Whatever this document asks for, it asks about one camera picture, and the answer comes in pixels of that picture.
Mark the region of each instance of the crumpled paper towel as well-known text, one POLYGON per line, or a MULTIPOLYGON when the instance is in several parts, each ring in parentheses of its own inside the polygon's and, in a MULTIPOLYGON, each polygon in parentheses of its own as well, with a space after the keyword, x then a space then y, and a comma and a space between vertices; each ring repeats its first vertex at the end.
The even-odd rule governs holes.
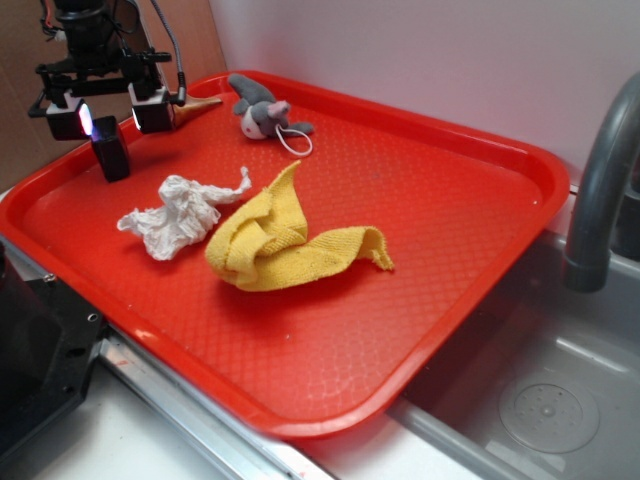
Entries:
POLYGON ((118 220, 118 230, 142 237, 156 260, 171 260, 183 247, 202 241, 218 223, 221 214, 215 205, 233 203, 251 188, 249 169, 240 172, 242 181, 235 190, 170 175, 158 190, 164 206, 144 212, 136 208, 118 220))

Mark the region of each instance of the black machine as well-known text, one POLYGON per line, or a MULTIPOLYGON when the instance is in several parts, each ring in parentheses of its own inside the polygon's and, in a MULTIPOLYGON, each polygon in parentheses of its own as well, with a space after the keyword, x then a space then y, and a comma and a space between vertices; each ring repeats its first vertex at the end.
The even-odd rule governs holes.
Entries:
POLYGON ((0 466, 82 403, 105 326, 55 276, 22 280, 0 243, 0 466))
POLYGON ((160 7, 155 0, 150 1, 174 46, 178 68, 178 92, 174 95, 163 85, 157 66, 171 61, 171 55, 153 48, 133 51, 127 44, 126 35, 141 28, 134 0, 54 0, 55 19, 61 26, 51 23, 50 0, 40 0, 43 32, 51 38, 65 39, 68 55, 36 68, 43 89, 29 116, 46 118, 56 140, 91 139, 109 182, 129 175, 127 148, 115 117, 92 119, 83 97, 129 92, 136 125, 145 134, 172 130, 172 105, 182 106, 186 100, 178 43, 160 7), (119 20, 123 9, 133 9, 130 28, 119 20))

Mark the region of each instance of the white string loop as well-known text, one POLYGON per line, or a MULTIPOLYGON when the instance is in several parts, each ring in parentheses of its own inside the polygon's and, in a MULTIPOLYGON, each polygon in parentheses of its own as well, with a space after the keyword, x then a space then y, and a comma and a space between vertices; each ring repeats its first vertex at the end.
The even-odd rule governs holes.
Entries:
POLYGON ((278 135, 278 138, 280 139, 280 143, 282 143, 282 146, 284 148, 286 148, 287 150, 289 150, 289 152, 293 153, 294 155, 297 155, 298 157, 306 157, 307 155, 311 154, 311 152, 313 151, 313 142, 311 141, 311 139, 309 138, 309 136, 306 133, 301 132, 300 130, 294 130, 292 128, 282 128, 280 126, 280 124, 277 123, 276 124, 276 135, 278 135), (299 135, 299 136, 302 136, 302 137, 306 138, 307 142, 309 143, 309 148, 307 148, 304 152, 299 152, 299 151, 291 148, 289 146, 289 144, 286 142, 286 140, 284 139, 284 137, 282 136, 282 132, 293 133, 295 135, 299 135))

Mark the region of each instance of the faucet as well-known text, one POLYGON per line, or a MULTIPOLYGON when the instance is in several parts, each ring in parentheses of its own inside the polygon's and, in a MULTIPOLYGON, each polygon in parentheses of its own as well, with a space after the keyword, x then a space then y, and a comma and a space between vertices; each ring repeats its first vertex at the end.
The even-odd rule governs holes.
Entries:
POLYGON ((640 72, 614 99, 591 149, 562 261, 568 288, 603 288, 612 250, 640 260, 639 154, 640 72))

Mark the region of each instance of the red plastic tray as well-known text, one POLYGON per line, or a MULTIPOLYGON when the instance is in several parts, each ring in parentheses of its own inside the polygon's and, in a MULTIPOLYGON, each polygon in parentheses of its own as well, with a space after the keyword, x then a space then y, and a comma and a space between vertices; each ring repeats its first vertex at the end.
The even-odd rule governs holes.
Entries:
POLYGON ((129 178, 107 183, 84 145, 11 191, 0 231, 249 424, 283 438, 326 435, 394 399, 560 208, 568 177, 530 145, 247 75, 293 105, 291 121, 316 127, 295 179, 309 238, 374 225, 394 272, 358 261, 312 284, 247 293, 211 272, 206 240, 157 262, 116 229, 134 208, 161 205, 170 174, 235 188, 246 165, 250 198, 295 160, 277 140, 242 135, 227 75, 190 88, 224 103, 175 132, 143 137, 124 122, 129 178))

